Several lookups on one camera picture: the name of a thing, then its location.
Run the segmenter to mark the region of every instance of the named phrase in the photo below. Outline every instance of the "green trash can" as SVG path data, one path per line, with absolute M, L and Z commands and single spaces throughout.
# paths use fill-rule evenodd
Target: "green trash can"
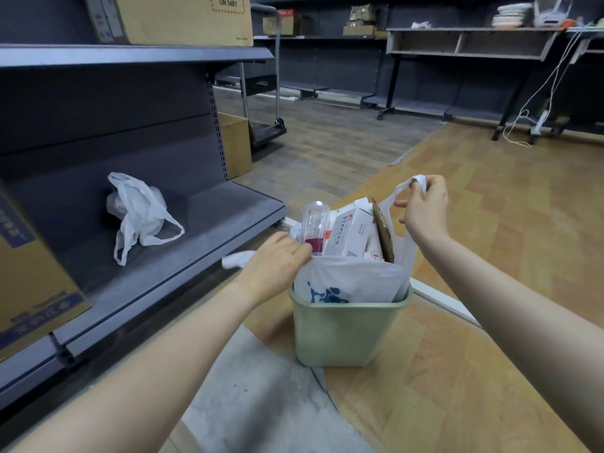
M 411 283 L 405 298 L 389 304 L 310 303 L 288 291 L 294 303 L 296 355 L 309 367 L 365 367 L 398 312 L 411 301 Z

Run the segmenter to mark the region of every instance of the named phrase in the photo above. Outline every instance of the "clear plastic bottle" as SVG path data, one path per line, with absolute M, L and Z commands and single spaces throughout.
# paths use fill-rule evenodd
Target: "clear plastic bottle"
M 312 255 L 321 256 L 325 233 L 329 224 L 329 206 L 323 202 L 309 202 L 302 213 L 301 239 L 312 246 Z

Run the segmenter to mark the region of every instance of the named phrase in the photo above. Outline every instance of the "white plastic bag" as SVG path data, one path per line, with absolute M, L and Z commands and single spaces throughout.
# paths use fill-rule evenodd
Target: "white plastic bag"
M 379 204 L 392 237 L 394 264 L 356 257 L 313 256 L 294 281 L 296 294 L 309 302 L 326 303 L 390 303 L 402 299 L 411 280 L 417 245 L 409 232 L 404 237 L 394 233 L 390 207 L 413 179 L 426 191 L 426 177 L 417 175 L 399 184 Z
M 142 246 L 151 246 L 171 242 L 185 233 L 184 228 L 168 213 L 165 200 L 157 188 L 149 187 L 144 181 L 124 173 L 112 172 L 107 178 L 117 190 L 107 197 L 107 212 L 121 219 L 114 249 L 117 264 L 126 265 L 128 251 L 137 240 Z M 155 237 L 164 220 L 177 226 L 180 233 L 170 238 Z

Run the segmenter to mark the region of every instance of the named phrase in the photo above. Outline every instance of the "electrical cord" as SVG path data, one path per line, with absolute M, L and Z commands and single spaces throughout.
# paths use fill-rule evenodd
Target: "electrical cord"
M 514 141 L 514 140 L 511 140 L 509 138 L 509 135 L 512 133 L 512 131 L 514 130 L 514 128 L 516 127 L 516 124 L 518 123 L 518 121 L 520 119 L 527 119 L 527 120 L 531 121 L 534 124 L 538 123 L 537 121 L 533 121 L 531 119 L 531 117 L 529 117 L 530 116 L 530 111 L 527 108 L 527 106 L 529 105 L 529 103 L 531 102 L 531 100 L 541 91 L 541 89 L 543 89 L 547 85 L 547 83 L 549 82 L 549 80 L 551 79 L 551 77 L 554 76 L 554 80 L 553 80 L 553 83 L 551 85 L 550 98 L 549 98 L 549 101 L 548 101 L 548 108 L 546 110 L 547 111 L 547 115 L 546 115 L 545 119 L 547 120 L 547 117 L 549 117 L 549 115 L 551 113 L 551 107 L 552 107 L 553 100 L 554 100 L 554 93 L 556 92 L 558 86 L 560 85 L 560 82 L 562 82 L 562 78 L 564 77 L 564 75 L 566 74 L 566 72 L 568 70 L 568 67 L 570 65 L 570 60 L 566 64 L 566 67 L 564 68 L 564 70 L 562 72 L 562 75 L 559 74 L 560 73 L 560 68 L 561 68 L 562 64 L 564 63 L 564 61 L 566 60 L 566 58 L 568 57 L 568 55 L 570 54 L 570 51 L 573 49 L 573 46 L 577 43 L 577 41 L 581 37 L 581 34 L 589 26 L 591 26 L 591 23 L 585 25 L 581 30 L 577 31 L 571 37 L 570 41 L 568 42 L 568 45 L 564 49 L 564 52 L 562 54 L 562 57 L 560 58 L 560 61 L 558 62 L 558 65 L 556 65 L 556 67 L 553 69 L 553 71 L 547 77 L 547 79 L 545 80 L 545 82 L 543 84 L 541 84 L 540 88 L 537 89 L 537 91 L 535 91 L 535 93 L 533 95 L 531 95 L 528 100 L 526 100 L 526 103 L 520 109 L 520 111 L 519 111 L 516 119 L 514 119 L 512 122 L 510 122 L 508 125 L 506 125 L 504 127 L 502 134 L 503 134 L 503 138 L 507 142 L 513 143 L 513 144 L 517 144 L 519 146 L 523 146 L 523 147 L 527 147 L 527 148 L 531 147 L 531 145 L 529 143 L 526 143 L 525 141 Z

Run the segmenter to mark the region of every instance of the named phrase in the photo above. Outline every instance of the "cardboard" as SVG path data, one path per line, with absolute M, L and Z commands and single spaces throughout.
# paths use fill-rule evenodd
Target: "cardboard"
M 226 113 L 218 113 L 218 122 L 221 127 L 228 178 L 237 178 L 252 170 L 249 122 L 246 118 Z
M 373 25 L 358 25 L 358 26 L 345 26 L 343 35 L 344 36 L 373 36 L 375 26 Z
M 382 245 L 383 259 L 386 262 L 394 263 L 394 247 L 392 245 L 392 236 L 386 225 L 386 220 L 382 212 L 379 210 L 379 205 L 376 199 L 372 199 L 373 215 L 376 218 L 377 231 L 379 242 Z
M 310 33 L 310 19 L 295 14 L 293 9 L 280 9 L 281 35 L 298 36 Z M 263 17 L 262 31 L 265 35 L 275 36 L 277 34 L 277 18 Z
M 249 0 L 86 0 L 102 43 L 252 46 Z
M 363 257 L 373 216 L 360 208 L 339 215 L 323 256 Z
M 90 308 L 0 184 L 0 361 Z

